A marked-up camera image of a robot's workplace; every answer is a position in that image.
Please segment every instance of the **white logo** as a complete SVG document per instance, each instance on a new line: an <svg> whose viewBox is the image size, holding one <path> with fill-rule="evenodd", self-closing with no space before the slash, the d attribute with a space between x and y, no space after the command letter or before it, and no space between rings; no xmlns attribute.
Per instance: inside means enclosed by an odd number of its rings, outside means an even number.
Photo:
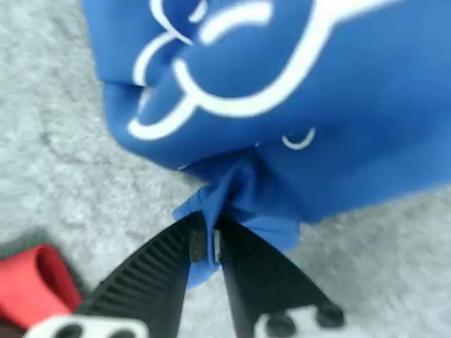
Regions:
<svg viewBox="0 0 451 338"><path fill-rule="evenodd" d="M151 141L174 133L192 117L197 108L224 118L250 118L266 113L284 102L299 87L318 60L338 23L400 1L405 0L314 0L306 28L280 75L253 95L226 98L210 94L196 83L188 64L183 59L177 58L173 62L173 72L184 93L183 97L159 122L143 125L135 118L128 125L128 129L137 139ZM246 1L217 13L202 23L199 31L200 42L210 46L241 25L268 25L273 16L274 3L272 0ZM150 8L167 32L148 43L136 60L133 79L135 84L141 86L145 86L147 65L161 47L174 39L192 44L192 41L179 33L164 15L163 0L151 0ZM200 22L206 11L207 3L201 0L190 16L190 21ZM144 91L143 95L149 97L149 92ZM309 135L314 136L314 130L311 130ZM305 147L305 140L300 144L293 144L286 138L283 141L292 149Z"/></svg>

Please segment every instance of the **floor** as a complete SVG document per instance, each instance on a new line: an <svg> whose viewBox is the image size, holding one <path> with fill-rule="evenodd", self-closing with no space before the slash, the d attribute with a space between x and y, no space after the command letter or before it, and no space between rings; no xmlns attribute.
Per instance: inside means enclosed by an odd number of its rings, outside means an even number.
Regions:
<svg viewBox="0 0 451 338"><path fill-rule="evenodd" d="M118 148L93 67L76 0L0 0L0 256L51 242L84 292L199 186ZM445 188L304 227L290 257L372 337L449 337L450 241ZM180 336L233 337L220 273Z"/></svg>

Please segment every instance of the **red object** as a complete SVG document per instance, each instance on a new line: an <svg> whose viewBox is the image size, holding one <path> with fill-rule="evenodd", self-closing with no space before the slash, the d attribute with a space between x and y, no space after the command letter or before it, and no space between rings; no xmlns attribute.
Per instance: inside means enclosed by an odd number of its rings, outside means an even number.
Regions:
<svg viewBox="0 0 451 338"><path fill-rule="evenodd" d="M0 261L0 317L29 328L73 313L81 296L58 251L36 246Z"/></svg>

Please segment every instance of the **white outline drawing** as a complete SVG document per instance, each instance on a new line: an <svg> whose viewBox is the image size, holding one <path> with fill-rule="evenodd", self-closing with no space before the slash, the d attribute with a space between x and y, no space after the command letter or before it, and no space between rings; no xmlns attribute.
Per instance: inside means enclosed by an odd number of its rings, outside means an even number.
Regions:
<svg viewBox="0 0 451 338"><path fill-rule="evenodd" d="M250 118L266 113L284 102L304 81L338 23L401 1L406 0L314 0L304 32L299 37L284 69L271 84L253 95L225 98L210 94L196 83L186 61L178 58L173 63L173 72L184 92L181 100L159 122L143 125L138 116L130 121L128 130L137 139L151 141L174 133L193 116L198 108L225 118ZM143 83L147 65L157 49L171 41L170 37L172 39L179 38L181 41L186 38L181 38L180 33L172 32L173 26L167 25L167 18L165 19L164 13L161 14L162 9L160 11L157 6L162 8L162 4L163 0L151 0L152 13L154 15L156 13L157 20L166 27L168 32L150 42L140 54L141 57L138 57L135 65L136 72L134 72L137 84ZM202 24L199 33L200 41L207 45L214 44L227 31L235 29L239 25L267 25L271 21L272 15L272 0L236 4L217 13ZM291 146L302 149L302 145L299 144L291 144Z"/></svg>

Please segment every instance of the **blue fabric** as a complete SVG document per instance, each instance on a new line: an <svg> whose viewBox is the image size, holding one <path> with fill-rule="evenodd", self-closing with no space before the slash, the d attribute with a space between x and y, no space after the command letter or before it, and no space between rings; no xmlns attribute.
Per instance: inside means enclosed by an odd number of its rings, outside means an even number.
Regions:
<svg viewBox="0 0 451 338"><path fill-rule="evenodd" d="M112 136L208 182L177 218L227 213L283 250L300 222L451 179L449 0L83 8Z"/></svg>

